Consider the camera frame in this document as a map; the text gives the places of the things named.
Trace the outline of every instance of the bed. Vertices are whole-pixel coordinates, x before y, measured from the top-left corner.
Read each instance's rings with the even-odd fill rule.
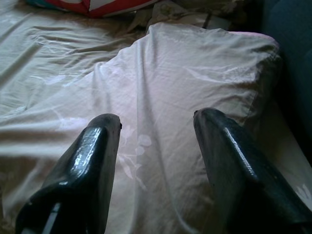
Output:
[[[89,19],[23,0],[5,1],[0,21],[1,233],[13,233],[20,208],[88,122],[102,113],[117,114],[123,123],[106,233],[224,232],[195,134],[189,134],[193,112],[208,104],[254,132],[268,159],[312,209],[311,167],[275,99],[269,98],[280,65],[274,39],[176,22],[152,25],[146,35],[132,29],[132,18]],[[231,68],[246,77],[252,74],[257,82],[272,77],[248,84],[252,91],[263,87],[257,108],[250,108],[251,91],[236,97],[247,104],[235,102],[229,108],[211,101],[220,92],[233,94],[233,88],[242,87],[241,80],[224,89],[209,86],[213,81],[205,77],[207,70],[227,71],[213,63],[208,69],[204,62],[220,53],[209,46],[218,40],[220,48],[232,41],[223,53],[239,45],[255,51],[258,47],[251,45],[257,45],[264,48],[259,61],[276,62],[259,62],[258,70],[266,65],[267,73]],[[180,54],[168,53],[172,48]],[[237,59],[237,66],[249,59]]]

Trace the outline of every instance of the mattress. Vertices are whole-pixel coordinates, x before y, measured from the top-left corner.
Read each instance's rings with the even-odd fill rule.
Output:
[[[0,21],[0,232],[13,233],[20,207],[40,188],[57,159],[88,121],[103,111],[129,107],[129,103],[116,102],[118,98],[111,99],[99,88],[111,85],[103,83],[105,75],[120,72],[103,70],[103,67],[114,67],[113,62],[106,67],[104,65],[144,34],[138,31],[127,33],[128,21],[88,19],[34,8],[25,5],[24,1],[5,1],[0,6]],[[129,95],[133,91],[129,86]],[[107,107],[100,109],[103,103]],[[154,139],[148,134],[137,134],[135,127],[127,124],[137,124],[139,119],[123,117],[122,120],[121,151],[117,156],[107,224],[107,233],[118,234],[128,233],[132,226],[142,225],[139,219],[133,224],[137,209],[134,188],[147,189],[146,181],[136,174],[142,165],[136,157],[123,150],[128,144],[136,145],[134,155],[141,156],[154,144]],[[137,135],[137,142],[132,142],[133,135]],[[258,142],[311,209],[311,168],[273,102],[259,124]],[[201,169],[201,178],[193,181],[199,188],[199,181],[206,176]],[[160,213],[168,226],[176,220],[183,224],[177,210],[171,212]],[[208,224],[216,225],[217,221],[210,219]],[[198,233],[188,225],[183,228],[185,233]],[[222,232],[222,227],[215,228]]]

